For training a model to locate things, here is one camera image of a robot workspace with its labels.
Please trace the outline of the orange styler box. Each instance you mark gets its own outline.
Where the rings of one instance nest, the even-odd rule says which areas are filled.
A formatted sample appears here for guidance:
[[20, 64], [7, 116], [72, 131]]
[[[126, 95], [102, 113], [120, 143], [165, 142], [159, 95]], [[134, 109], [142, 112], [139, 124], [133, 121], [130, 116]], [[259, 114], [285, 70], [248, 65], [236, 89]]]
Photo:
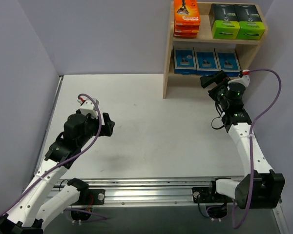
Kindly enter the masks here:
[[176, 25], [199, 26], [201, 18], [196, 0], [174, 0], [174, 21]]
[[179, 33], [174, 32], [174, 37], [176, 38], [182, 38], [182, 39], [194, 39], [196, 38], [198, 33]]

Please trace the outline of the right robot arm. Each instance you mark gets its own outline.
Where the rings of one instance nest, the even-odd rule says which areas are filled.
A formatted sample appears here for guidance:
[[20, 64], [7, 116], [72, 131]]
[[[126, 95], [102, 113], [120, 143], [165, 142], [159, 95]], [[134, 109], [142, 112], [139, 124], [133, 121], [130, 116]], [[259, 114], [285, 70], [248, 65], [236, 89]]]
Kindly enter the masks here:
[[244, 108], [242, 96], [250, 83], [250, 71], [240, 71], [231, 80], [224, 71], [200, 78], [202, 88], [215, 83], [208, 91], [215, 102], [221, 122], [233, 140], [244, 168], [244, 178], [238, 182], [217, 178], [207, 189], [212, 201], [223, 196], [235, 200], [240, 209], [273, 209], [277, 206], [285, 178], [267, 162], [253, 133], [254, 121]]

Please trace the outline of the Harry's razor box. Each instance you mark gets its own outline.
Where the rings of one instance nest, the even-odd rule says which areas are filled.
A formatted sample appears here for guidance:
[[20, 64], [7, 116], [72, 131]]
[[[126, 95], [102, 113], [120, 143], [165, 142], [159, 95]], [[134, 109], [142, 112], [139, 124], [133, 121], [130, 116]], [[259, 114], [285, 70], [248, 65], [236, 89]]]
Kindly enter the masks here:
[[208, 76], [220, 71], [214, 48], [195, 47], [194, 53], [197, 75]]
[[182, 75], [196, 75], [197, 66], [192, 47], [174, 47], [174, 73]]
[[236, 77], [240, 72], [240, 64], [234, 49], [215, 49], [219, 69], [228, 76]]

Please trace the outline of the orange styler box back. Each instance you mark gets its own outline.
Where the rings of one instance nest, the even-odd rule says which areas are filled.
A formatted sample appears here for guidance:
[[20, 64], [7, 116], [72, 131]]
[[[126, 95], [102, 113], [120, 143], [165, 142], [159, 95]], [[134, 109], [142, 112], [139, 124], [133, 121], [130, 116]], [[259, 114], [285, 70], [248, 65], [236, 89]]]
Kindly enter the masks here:
[[201, 18], [196, 0], [174, 0], [174, 21], [176, 25], [199, 26]]

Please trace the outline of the black green GilletteLabs box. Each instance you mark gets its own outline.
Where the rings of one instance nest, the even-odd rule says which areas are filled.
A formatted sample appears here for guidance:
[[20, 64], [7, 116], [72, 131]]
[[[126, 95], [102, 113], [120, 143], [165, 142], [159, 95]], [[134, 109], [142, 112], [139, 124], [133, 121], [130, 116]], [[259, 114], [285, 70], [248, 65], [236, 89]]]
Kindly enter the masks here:
[[240, 24], [233, 4], [211, 5], [209, 12], [211, 33], [214, 39], [234, 40], [240, 31]]
[[256, 6], [252, 4], [235, 4], [234, 8], [240, 25], [236, 38], [260, 40], [265, 32], [265, 26]]

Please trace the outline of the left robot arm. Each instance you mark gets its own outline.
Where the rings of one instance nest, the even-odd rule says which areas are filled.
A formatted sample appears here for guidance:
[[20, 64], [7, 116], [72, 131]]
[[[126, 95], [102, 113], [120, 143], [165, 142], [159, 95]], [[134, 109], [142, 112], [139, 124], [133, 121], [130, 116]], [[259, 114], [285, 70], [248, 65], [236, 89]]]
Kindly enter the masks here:
[[89, 185], [77, 178], [47, 200], [57, 181], [70, 169], [91, 139], [110, 137], [115, 126], [108, 113], [92, 117], [80, 111], [70, 115], [52, 143], [36, 175], [17, 202], [0, 214], [0, 234], [41, 234], [68, 206], [91, 201]]

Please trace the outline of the orange Gillette Fusion5 box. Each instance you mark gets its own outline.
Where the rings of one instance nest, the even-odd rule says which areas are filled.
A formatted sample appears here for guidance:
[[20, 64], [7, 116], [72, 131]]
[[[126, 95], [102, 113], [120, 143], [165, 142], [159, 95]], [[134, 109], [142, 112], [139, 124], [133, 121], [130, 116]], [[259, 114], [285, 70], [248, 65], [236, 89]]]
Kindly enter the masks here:
[[174, 26], [174, 32], [179, 34], [197, 34], [199, 32], [199, 25], [178, 25]]

